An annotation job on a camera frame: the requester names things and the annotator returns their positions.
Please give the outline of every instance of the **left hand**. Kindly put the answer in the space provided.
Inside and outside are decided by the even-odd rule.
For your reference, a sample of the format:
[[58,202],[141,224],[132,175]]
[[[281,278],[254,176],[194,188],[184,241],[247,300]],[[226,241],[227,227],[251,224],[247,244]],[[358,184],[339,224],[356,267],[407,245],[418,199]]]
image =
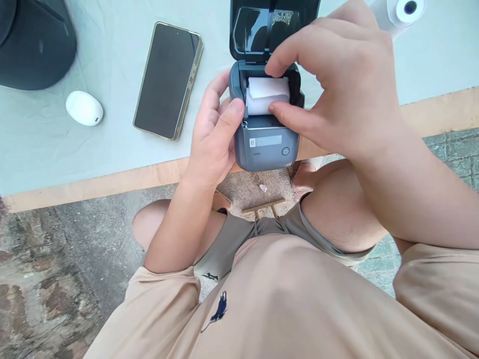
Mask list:
[[191,154],[185,177],[213,189],[225,179],[235,163],[233,135],[244,114],[241,99],[220,97],[228,88],[230,71],[222,72],[206,88],[193,128]]

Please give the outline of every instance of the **hand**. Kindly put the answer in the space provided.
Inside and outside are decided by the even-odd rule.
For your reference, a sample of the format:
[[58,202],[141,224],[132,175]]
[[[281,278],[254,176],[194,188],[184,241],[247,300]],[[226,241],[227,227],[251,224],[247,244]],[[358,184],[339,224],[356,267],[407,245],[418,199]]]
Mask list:
[[229,79],[230,71],[224,71],[208,85],[193,128],[185,177],[202,186],[216,188],[235,163],[233,135],[243,119],[244,103],[228,99],[220,104]]
[[369,155],[405,128],[391,37],[362,0],[350,0],[286,39],[266,72],[282,76],[295,61],[316,75],[323,94],[309,111],[284,102],[269,110],[318,146],[348,158]]

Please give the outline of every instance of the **receipt paper roll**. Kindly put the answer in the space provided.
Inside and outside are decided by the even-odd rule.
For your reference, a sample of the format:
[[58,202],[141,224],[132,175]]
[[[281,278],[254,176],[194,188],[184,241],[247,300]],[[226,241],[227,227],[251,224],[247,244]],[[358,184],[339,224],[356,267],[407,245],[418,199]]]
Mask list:
[[268,107],[274,101],[289,103],[289,83],[287,78],[250,77],[246,89],[248,116],[268,115]]
[[426,10],[427,0],[376,0],[371,10],[379,28],[396,39],[418,21]]

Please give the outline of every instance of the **ground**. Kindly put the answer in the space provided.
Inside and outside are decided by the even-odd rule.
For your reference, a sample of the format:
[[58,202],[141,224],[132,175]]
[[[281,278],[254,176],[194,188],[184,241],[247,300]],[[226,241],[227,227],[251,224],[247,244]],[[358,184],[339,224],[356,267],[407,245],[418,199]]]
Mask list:
[[[479,129],[425,139],[431,150],[479,191]],[[337,159],[329,157],[328,161]],[[232,212],[285,198],[295,203],[291,169],[228,175],[220,185]],[[268,187],[266,193],[259,185]],[[0,222],[0,357],[81,358],[122,301],[144,251],[131,219],[144,205],[171,198],[176,185],[13,214]],[[265,211],[264,215],[272,216]],[[394,295],[400,257],[384,238],[359,273]],[[202,297],[214,283],[202,278]]]

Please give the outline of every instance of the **smartphone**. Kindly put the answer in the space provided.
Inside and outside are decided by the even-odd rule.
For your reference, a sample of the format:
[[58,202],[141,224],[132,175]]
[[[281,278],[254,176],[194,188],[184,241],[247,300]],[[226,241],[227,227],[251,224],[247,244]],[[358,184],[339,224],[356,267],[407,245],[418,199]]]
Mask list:
[[133,126],[178,139],[202,52],[199,34],[155,24]]

